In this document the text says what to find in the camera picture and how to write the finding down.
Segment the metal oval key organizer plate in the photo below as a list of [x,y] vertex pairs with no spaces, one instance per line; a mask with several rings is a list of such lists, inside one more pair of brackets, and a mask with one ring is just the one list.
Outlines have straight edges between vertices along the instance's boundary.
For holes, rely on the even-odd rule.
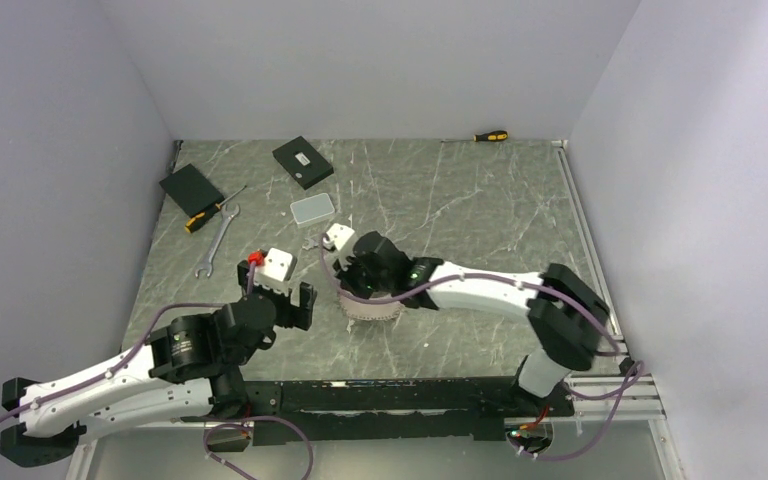
[[341,289],[338,297],[342,312],[353,321],[395,320],[403,310],[403,305],[393,301],[392,296],[385,292],[376,291],[368,299],[363,299],[358,294]]

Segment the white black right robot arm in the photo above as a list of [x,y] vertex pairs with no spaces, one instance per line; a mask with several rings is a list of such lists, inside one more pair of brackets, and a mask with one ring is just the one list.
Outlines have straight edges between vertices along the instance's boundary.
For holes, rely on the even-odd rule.
[[520,363],[511,388],[517,411],[534,415],[573,372],[586,372],[610,340],[607,303],[569,267],[505,273],[436,257],[410,257],[377,231],[358,235],[335,224],[320,237],[332,252],[338,294],[352,306],[398,303],[409,309],[464,309],[526,321],[538,346]]

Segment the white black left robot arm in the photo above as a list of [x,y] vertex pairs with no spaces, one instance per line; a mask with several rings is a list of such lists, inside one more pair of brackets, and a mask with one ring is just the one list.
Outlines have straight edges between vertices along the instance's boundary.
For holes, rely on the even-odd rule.
[[259,276],[239,300],[188,303],[191,314],[151,325],[133,347],[97,365],[46,382],[6,381],[2,406],[17,422],[0,432],[0,455],[38,467],[147,423],[274,415],[279,389],[247,385],[241,368],[274,345],[276,328],[309,330],[316,298],[306,282],[275,291]]

